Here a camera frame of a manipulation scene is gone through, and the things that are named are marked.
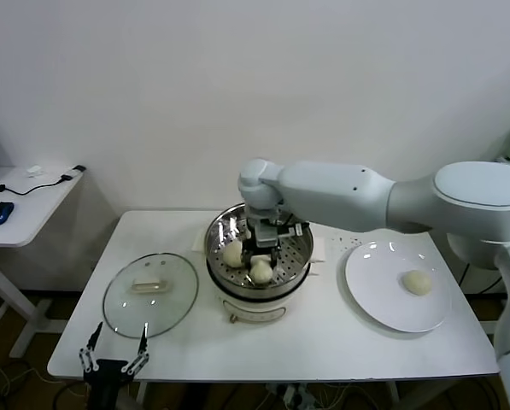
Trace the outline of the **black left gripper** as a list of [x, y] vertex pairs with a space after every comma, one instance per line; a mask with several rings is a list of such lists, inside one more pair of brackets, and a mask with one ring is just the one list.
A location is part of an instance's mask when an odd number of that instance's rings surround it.
[[138, 345], [137, 356], [130, 362], [126, 360], [94, 359], [94, 351], [100, 337], [103, 322], [100, 322], [90, 335], [87, 344], [79, 350], [79, 360], [84, 372], [84, 381], [92, 388], [120, 388], [132, 381], [131, 375], [137, 375], [149, 361], [148, 327], [144, 323], [143, 333]]

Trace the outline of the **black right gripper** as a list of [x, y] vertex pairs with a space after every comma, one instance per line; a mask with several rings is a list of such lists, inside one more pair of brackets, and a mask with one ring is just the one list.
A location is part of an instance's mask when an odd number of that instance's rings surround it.
[[270, 255], [270, 267], [276, 272], [281, 259], [282, 240], [300, 237], [302, 222], [295, 220], [293, 214], [289, 214], [285, 220], [248, 217], [246, 222], [249, 235], [242, 245], [243, 266], [251, 268], [253, 255]]

